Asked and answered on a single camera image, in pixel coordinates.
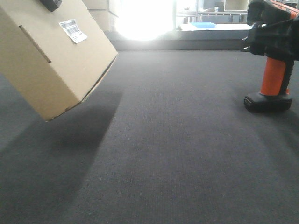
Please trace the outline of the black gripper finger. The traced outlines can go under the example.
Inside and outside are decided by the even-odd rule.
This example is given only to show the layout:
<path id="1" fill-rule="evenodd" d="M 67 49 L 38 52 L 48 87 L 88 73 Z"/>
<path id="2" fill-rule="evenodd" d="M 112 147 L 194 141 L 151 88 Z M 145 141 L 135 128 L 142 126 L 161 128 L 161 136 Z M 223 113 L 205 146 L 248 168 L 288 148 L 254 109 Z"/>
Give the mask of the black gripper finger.
<path id="1" fill-rule="evenodd" d="M 50 12 L 57 10 L 62 4 L 62 0 L 40 0 L 40 2 L 48 9 Z"/>
<path id="2" fill-rule="evenodd" d="M 242 51 L 280 61 L 299 59 L 299 19 L 274 24 L 256 22 L 242 39 Z"/>

